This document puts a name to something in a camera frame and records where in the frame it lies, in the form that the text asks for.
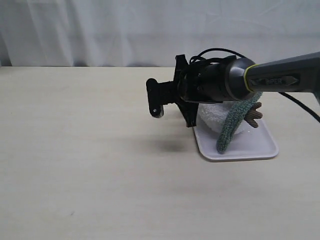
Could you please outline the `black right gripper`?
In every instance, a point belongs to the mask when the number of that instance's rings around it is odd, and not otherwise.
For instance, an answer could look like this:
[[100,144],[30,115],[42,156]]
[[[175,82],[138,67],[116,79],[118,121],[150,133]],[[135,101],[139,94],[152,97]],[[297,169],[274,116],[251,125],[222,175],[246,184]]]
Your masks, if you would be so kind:
[[199,104],[217,104],[235,99],[227,91],[227,67],[237,57],[201,59],[187,62],[184,54],[175,56],[173,81],[175,100],[188,128],[197,125]]

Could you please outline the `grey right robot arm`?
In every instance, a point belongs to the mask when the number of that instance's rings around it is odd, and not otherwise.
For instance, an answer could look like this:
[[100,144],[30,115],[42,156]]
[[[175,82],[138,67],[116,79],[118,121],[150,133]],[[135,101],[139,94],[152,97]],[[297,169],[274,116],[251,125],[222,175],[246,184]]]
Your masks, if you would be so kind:
[[320,90],[319,52],[267,63],[231,53],[193,56],[173,79],[173,99],[188,104],[239,102],[261,92],[312,93]]

